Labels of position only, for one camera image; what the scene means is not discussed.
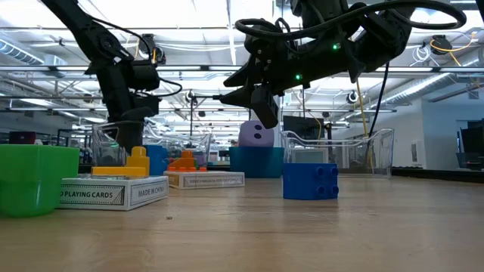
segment clear plastic bin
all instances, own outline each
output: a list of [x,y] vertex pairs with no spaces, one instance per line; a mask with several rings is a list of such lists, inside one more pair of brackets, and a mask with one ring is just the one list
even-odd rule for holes
[[190,150],[197,159],[199,167],[206,167],[209,161],[210,143],[212,135],[173,137],[156,133],[149,125],[144,127],[143,144],[153,144],[165,147],[168,157],[177,159],[183,150]]
[[92,152],[96,166],[124,166],[135,146],[142,145],[143,122],[124,121],[92,126]]
[[308,141],[281,132],[285,163],[336,163],[339,176],[391,178],[394,131],[385,128],[371,138]]

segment plastic tray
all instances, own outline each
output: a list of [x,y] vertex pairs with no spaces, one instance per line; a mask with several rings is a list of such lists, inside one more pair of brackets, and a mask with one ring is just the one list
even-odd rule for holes
[[394,131],[385,128],[371,138],[307,141],[281,132],[285,163],[336,163],[339,176],[391,178]]

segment purple dice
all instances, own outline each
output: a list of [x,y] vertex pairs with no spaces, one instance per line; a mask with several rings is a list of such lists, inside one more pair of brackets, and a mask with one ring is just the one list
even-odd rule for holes
[[240,126],[239,147],[273,147],[274,130],[266,129],[260,121],[247,121]]

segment blue lego block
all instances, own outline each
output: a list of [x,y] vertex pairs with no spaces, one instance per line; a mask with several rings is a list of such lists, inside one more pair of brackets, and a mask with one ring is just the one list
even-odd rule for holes
[[168,169],[168,150],[157,145],[145,145],[146,156],[150,157],[150,176],[163,175]]
[[338,168],[333,163],[284,163],[283,197],[285,199],[336,199]]

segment green plastic bowl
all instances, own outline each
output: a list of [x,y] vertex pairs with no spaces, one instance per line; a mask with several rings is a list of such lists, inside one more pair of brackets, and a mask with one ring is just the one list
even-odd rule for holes
[[59,205],[63,178],[79,169],[79,149],[27,144],[0,145],[0,213],[30,217]]

